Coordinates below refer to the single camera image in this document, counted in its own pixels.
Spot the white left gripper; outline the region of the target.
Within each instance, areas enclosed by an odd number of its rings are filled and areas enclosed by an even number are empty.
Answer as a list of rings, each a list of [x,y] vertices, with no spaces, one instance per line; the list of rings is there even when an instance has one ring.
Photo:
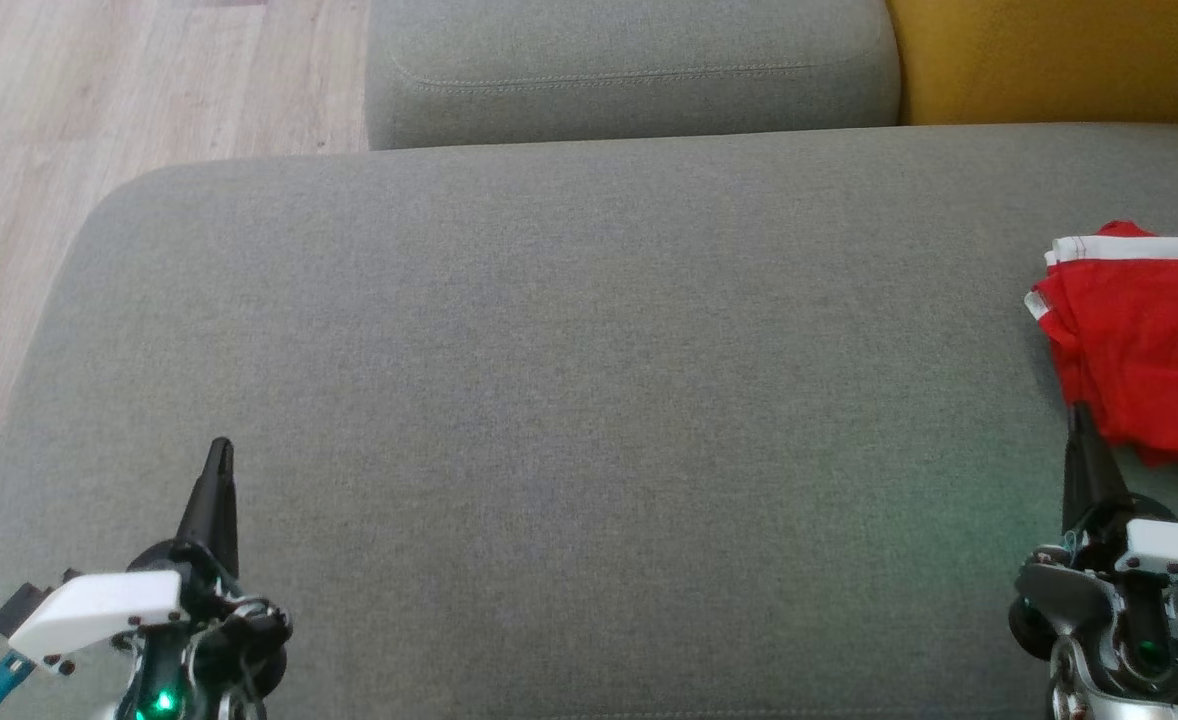
[[[243,592],[234,445],[217,437],[190,493],[177,539],[126,572],[73,574],[16,592],[9,650],[62,669],[110,642],[135,656],[137,693],[272,693],[286,675],[287,612]]]

